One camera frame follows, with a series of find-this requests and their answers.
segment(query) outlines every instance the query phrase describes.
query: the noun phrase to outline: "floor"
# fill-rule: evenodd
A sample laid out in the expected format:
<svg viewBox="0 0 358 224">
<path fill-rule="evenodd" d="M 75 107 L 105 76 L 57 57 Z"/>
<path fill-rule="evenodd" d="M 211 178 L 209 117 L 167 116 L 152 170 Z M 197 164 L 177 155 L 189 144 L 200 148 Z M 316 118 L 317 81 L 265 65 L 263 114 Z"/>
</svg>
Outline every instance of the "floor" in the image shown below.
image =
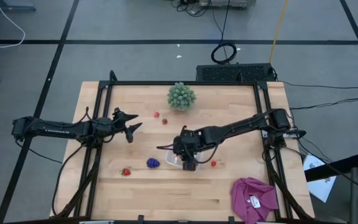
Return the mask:
<svg viewBox="0 0 358 224">
<path fill-rule="evenodd" d="M 20 153 L 10 135 L 13 119 L 41 113 L 72 121 L 81 82 L 105 80 L 110 70 L 119 80 L 194 80 L 197 65 L 213 64 L 210 54 L 220 39 L 211 10 L 193 18 L 170 1 L 26 1 L 37 11 L 7 13 L 25 30 L 26 41 L 0 49 L 0 204 Z M 245 11 L 229 11 L 225 39 L 240 48 L 234 62 L 269 61 L 283 4 L 257 0 Z M 225 12 L 215 10 L 220 25 Z M 0 13 L 0 44 L 20 38 Z M 358 86 L 358 0 L 289 1 L 278 39 L 272 65 L 280 80 Z M 358 97 L 358 90 L 286 85 L 286 91 L 292 107 Z M 295 118 L 332 160 L 358 154 L 358 102 L 296 111 Z M 65 145 L 38 137 L 31 148 L 61 160 Z M 47 218 L 59 168 L 30 153 L 5 222 Z M 349 191 L 349 182 L 338 178 L 327 203 L 313 199 L 317 215 L 348 220 Z"/>
</svg>

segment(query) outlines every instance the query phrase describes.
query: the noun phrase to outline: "clear plastic container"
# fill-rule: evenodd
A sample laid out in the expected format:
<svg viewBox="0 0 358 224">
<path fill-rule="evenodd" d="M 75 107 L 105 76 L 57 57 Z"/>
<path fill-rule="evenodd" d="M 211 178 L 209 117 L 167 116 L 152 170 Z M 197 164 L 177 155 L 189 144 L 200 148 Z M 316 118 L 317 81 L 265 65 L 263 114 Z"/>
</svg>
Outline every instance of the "clear plastic container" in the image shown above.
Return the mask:
<svg viewBox="0 0 358 224">
<path fill-rule="evenodd" d="M 195 158 L 198 161 L 202 161 L 203 160 L 203 153 L 202 152 L 197 153 Z M 180 159 L 180 157 L 178 157 L 176 154 L 174 154 L 172 152 L 172 150 L 167 151 L 167 154 L 165 155 L 165 161 L 167 162 L 167 164 L 173 165 L 173 166 L 175 166 L 175 167 L 177 167 L 179 169 L 183 168 L 183 161 Z M 198 171 L 200 166 L 201 166 L 201 164 L 197 164 L 196 171 Z"/>
</svg>

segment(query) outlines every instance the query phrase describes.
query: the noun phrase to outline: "wooden table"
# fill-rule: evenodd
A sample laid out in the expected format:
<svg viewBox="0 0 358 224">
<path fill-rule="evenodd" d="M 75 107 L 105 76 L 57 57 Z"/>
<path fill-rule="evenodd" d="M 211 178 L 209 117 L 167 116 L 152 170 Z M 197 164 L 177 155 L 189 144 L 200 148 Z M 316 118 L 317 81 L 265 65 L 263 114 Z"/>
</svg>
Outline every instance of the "wooden table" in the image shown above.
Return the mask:
<svg viewBox="0 0 358 224">
<path fill-rule="evenodd" d="M 83 116 L 87 106 L 89 111 L 93 110 L 97 87 L 98 82 L 82 84 L 74 121 Z M 233 182 L 241 177 L 253 177 L 269 184 L 265 162 L 261 158 L 260 131 L 227 139 L 214 156 L 217 166 L 204 164 L 197 172 L 183 171 L 167 164 L 167 152 L 155 148 L 171 144 L 183 125 L 188 129 L 221 126 L 256 114 L 251 86 L 192 86 L 197 100 L 187 112 L 169 108 L 168 89 L 165 85 L 113 86 L 109 114 L 119 107 L 125 113 L 139 115 L 129 124 L 143 122 L 143 125 L 135 132 L 132 144 L 127 143 L 124 134 L 117 134 L 113 141 L 103 145 L 92 219 L 136 220 L 138 215 L 145 215 L 145 220 L 227 221 L 228 216 L 240 220 L 231 209 Z M 268 92 L 272 108 L 288 110 L 283 83 L 269 83 Z M 161 118 L 154 118 L 154 111 L 167 118 L 168 124 L 163 125 Z M 288 147 L 298 150 L 295 140 L 286 141 Z M 69 140 L 65 158 L 78 146 L 78 142 Z M 204 158 L 211 152 L 204 152 Z M 82 149 L 62 172 L 55 201 L 57 211 L 78 188 L 84 154 L 85 149 Z M 282 149 L 281 155 L 289 191 L 305 211 L 314 216 L 300 156 L 288 149 Z M 150 157 L 161 162 L 158 169 L 147 168 L 146 160 Z M 130 167 L 130 176 L 120 174 L 125 167 Z M 277 194 L 281 216 L 285 217 L 278 188 Z M 87 198 L 88 193 L 85 193 L 81 214 L 85 214 Z M 268 220 L 274 220 L 273 212 Z"/>
</svg>

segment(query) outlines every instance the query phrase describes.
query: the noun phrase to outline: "electronic device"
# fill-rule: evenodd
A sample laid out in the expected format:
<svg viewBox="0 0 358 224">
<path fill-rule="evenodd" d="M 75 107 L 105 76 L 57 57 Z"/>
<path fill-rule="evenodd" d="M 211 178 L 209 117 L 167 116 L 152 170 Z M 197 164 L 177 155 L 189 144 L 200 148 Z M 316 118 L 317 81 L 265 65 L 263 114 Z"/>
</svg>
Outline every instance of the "electronic device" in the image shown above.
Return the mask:
<svg viewBox="0 0 358 224">
<path fill-rule="evenodd" d="M 200 0 L 200 6 L 206 7 L 208 4 L 212 6 L 227 6 L 229 0 Z M 255 5 L 256 0 L 230 0 L 230 6 L 245 9 Z"/>
<path fill-rule="evenodd" d="M 198 65 L 196 70 L 196 81 L 273 82 L 276 78 L 269 63 Z"/>
</svg>

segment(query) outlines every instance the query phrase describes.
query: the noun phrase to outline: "red strawberry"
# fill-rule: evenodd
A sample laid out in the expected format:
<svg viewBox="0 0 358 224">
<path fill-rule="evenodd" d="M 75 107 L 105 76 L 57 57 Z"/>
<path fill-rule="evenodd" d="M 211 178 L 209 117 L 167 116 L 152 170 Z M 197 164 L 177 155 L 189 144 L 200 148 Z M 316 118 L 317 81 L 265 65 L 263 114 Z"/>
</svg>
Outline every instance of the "red strawberry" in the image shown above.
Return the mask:
<svg viewBox="0 0 358 224">
<path fill-rule="evenodd" d="M 121 171 L 121 175 L 123 175 L 123 176 L 128 176 L 130 174 L 131 174 L 131 172 L 129 171 L 129 169 L 124 168 Z"/>
</svg>

